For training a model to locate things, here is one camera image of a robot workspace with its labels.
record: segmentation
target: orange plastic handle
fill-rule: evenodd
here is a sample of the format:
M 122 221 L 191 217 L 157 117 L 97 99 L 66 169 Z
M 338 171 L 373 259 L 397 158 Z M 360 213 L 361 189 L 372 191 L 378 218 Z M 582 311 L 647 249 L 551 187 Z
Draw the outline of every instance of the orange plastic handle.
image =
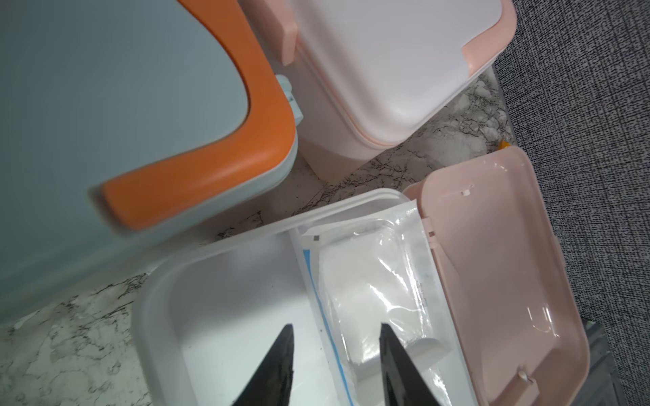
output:
M 294 142 L 289 102 L 236 0 L 179 2 L 231 57 L 248 92 L 249 111 L 229 136 L 102 185 L 114 216 L 134 230 L 151 227 L 275 168 Z

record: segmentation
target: marble floor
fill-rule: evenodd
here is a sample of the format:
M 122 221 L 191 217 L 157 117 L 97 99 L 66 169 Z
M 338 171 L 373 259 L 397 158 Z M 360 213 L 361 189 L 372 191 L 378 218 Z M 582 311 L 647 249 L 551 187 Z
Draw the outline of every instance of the marble floor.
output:
M 215 231 L 214 240 L 372 189 L 403 190 L 431 171 L 496 150 L 502 139 L 515 143 L 490 69 L 406 142 L 341 182 L 318 180 L 298 156 L 267 206 Z M 150 405 L 129 333 L 131 304 L 147 276 L 100 286 L 0 325 L 0 404 Z

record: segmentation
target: open lid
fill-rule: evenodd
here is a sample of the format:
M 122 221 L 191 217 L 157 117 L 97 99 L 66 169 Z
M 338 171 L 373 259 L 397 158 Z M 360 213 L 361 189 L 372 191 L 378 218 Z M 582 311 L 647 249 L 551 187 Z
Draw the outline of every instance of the open lid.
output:
M 589 347 L 528 157 L 509 147 L 406 193 L 418 199 L 479 404 L 568 405 Z
M 285 1 L 298 24 L 299 52 L 357 130 L 386 145 L 406 139 L 458 93 L 516 25 L 510 0 Z M 467 57 L 463 47 L 497 22 L 508 28 L 491 31 Z M 475 58 L 484 51 L 487 58 Z

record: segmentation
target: gray carpet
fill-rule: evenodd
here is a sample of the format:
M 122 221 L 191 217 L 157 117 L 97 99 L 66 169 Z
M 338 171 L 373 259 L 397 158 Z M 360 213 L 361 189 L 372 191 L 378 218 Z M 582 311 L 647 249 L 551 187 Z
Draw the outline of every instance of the gray carpet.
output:
M 650 405 L 650 1 L 514 0 L 495 64 L 583 317 Z

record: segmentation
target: plastic container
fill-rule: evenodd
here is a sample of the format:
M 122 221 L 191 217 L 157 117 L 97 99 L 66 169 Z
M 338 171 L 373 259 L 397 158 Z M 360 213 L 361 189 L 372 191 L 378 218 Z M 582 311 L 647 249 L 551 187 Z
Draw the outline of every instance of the plastic container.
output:
M 291 170 L 291 86 L 236 1 L 9 3 L 0 320 L 196 244 Z
M 338 181 L 403 142 L 483 72 L 516 28 L 510 0 L 242 0 L 305 112 L 300 152 Z
M 422 374 L 445 405 L 562 406 L 589 368 L 589 347 L 532 166 L 516 147 L 445 168 L 417 198 L 439 283 L 436 320 L 448 350 Z M 352 400 L 298 236 L 408 201 L 375 190 L 228 238 L 156 271 L 131 332 L 158 405 L 229 405 L 277 333 L 293 323 L 294 405 Z M 376 401 L 383 403 L 379 393 Z

